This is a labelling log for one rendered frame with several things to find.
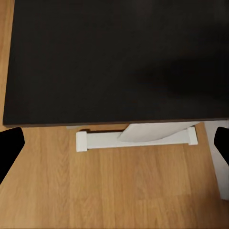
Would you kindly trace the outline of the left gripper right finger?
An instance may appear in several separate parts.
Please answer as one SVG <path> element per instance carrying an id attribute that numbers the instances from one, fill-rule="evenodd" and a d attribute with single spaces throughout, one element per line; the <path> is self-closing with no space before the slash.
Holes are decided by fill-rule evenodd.
<path id="1" fill-rule="evenodd" d="M 214 145 L 218 149 L 218 151 L 222 154 L 224 159 L 229 165 L 229 129 L 224 127 L 218 127 Z"/>

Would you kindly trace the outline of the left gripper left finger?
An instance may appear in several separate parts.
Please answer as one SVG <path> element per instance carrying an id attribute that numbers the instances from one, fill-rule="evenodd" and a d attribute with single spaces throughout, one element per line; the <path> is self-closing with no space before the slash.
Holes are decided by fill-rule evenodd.
<path id="1" fill-rule="evenodd" d="M 0 184 L 25 145 L 22 128 L 0 132 Z"/>

